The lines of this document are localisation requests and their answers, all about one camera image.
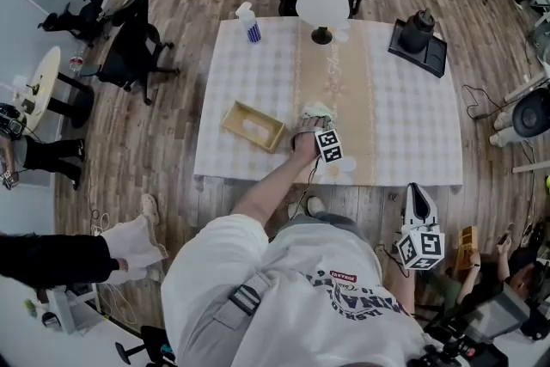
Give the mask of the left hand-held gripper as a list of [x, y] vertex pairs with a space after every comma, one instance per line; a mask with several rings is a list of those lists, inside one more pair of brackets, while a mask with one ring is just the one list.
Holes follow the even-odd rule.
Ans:
[[329, 117], [307, 117], [302, 119], [300, 132], [305, 132], [308, 129], [316, 130], [315, 139], [319, 152], [318, 156], [322, 161], [334, 162], [343, 156], [339, 134]]

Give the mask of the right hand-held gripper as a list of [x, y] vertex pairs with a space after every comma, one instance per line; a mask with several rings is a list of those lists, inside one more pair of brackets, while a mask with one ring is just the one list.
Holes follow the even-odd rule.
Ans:
[[396, 244], [401, 264], [407, 270], [430, 270], [445, 256], [445, 234], [437, 223], [437, 206], [430, 194], [415, 182], [406, 192], [406, 215]]

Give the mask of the person's left hand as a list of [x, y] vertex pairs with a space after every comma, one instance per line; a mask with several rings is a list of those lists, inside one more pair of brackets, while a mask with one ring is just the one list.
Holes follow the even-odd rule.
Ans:
[[315, 139], [316, 130], [308, 129], [298, 132], [294, 140], [294, 148], [291, 158], [300, 162], [304, 167], [310, 164], [319, 154]]

